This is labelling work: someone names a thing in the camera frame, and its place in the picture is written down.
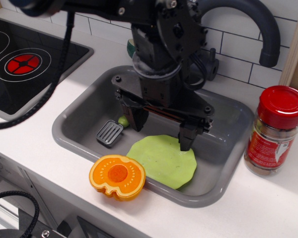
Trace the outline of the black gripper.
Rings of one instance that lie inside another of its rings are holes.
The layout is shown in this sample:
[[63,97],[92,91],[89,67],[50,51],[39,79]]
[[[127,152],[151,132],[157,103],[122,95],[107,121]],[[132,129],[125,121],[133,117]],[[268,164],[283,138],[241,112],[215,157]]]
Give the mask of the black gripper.
[[170,75],[143,76],[131,66],[119,66],[111,81],[124,116],[137,132],[149,113],[155,113],[180,123],[180,150],[189,151],[197,135],[208,133],[212,127],[214,108],[185,88],[176,70]]

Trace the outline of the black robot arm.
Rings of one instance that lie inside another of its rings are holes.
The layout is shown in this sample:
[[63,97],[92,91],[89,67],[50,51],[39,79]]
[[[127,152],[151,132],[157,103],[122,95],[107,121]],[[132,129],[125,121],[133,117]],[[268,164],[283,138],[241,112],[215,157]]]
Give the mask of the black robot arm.
[[188,0],[15,0],[31,17],[60,10],[89,13],[129,22],[135,43],[133,68],[112,78],[124,115],[140,131],[149,113],[180,123],[180,149],[191,148],[198,134],[209,131],[214,109],[195,91],[208,77],[199,57],[207,30],[198,7]]

